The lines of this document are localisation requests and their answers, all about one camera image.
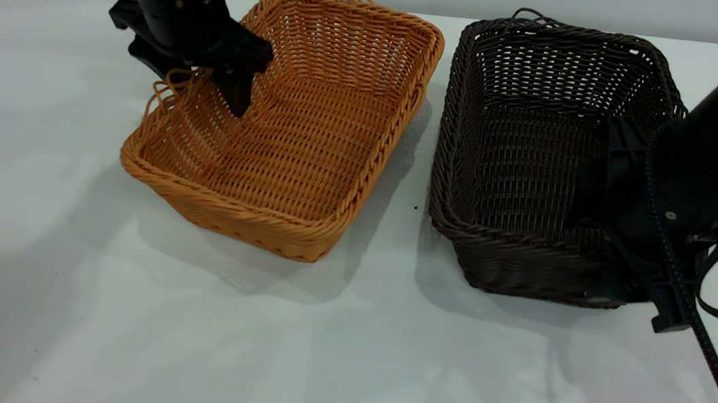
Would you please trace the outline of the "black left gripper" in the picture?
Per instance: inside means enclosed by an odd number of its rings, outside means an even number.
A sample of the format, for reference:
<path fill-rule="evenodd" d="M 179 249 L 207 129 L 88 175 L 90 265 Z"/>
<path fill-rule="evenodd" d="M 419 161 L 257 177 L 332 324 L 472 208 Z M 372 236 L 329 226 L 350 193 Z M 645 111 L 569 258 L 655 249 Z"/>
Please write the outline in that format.
<path fill-rule="evenodd" d="M 210 30 L 209 39 L 203 44 L 159 40 L 136 0 L 118 0 L 109 15 L 116 28 L 135 32 L 127 51 L 159 80 L 167 78 L 174 69 L 212 69 L 211 80 L 236 118 L 241 118 L 251 106 L 255 73 L 265 72 L 273 60 L 270 42 L 228 15 L 221 25 Z"/>

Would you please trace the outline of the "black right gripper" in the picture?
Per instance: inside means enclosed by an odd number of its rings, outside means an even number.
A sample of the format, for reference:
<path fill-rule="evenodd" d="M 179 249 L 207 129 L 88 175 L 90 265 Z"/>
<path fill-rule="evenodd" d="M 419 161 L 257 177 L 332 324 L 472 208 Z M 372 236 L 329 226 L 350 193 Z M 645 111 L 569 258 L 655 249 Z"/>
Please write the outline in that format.
<path fill-rule="evenodd" d="M 602 228 L 612 258 L 585 297 L 594 305 L 653 303 L 654 332 L 691 329 L 697 271 L 714 242 L 675 232 L 663 198 L 658 196 L 652 207 L 645 177 L 628 174 L 643 160 L 648 144 L 636 120 L 609 116 L 606 129 L 594 222 Z"/>

